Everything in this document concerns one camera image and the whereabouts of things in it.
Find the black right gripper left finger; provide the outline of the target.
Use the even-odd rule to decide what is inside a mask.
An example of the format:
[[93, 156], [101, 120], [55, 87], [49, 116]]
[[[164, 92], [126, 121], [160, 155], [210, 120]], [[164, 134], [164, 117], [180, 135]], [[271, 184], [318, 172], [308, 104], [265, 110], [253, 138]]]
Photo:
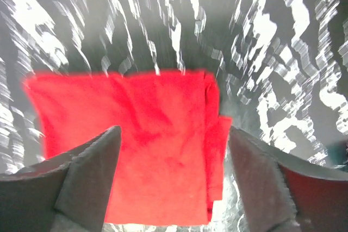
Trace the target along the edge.
[[114, 126], [70, 151], [1, 174], [1, 231], [102, 231], [121, 145]]

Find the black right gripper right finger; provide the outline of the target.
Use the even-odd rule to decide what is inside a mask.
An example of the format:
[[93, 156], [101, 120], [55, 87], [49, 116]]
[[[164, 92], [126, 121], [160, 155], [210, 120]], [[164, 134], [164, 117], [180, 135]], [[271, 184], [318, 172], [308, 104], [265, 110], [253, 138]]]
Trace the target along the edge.
[[250, 231], [347, 231], [347, 173], [231, 127], [234, 176]]

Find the red t-shirt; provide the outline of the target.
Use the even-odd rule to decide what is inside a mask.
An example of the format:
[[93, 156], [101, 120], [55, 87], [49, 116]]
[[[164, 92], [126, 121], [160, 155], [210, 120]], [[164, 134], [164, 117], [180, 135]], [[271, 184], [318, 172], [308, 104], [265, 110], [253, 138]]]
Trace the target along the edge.
[[213, 74], [37, 74], [25, 82], [52, 158], [112, 126], [122, 131], [107, 223], [206, 225], [222, 198], [232, 120]]

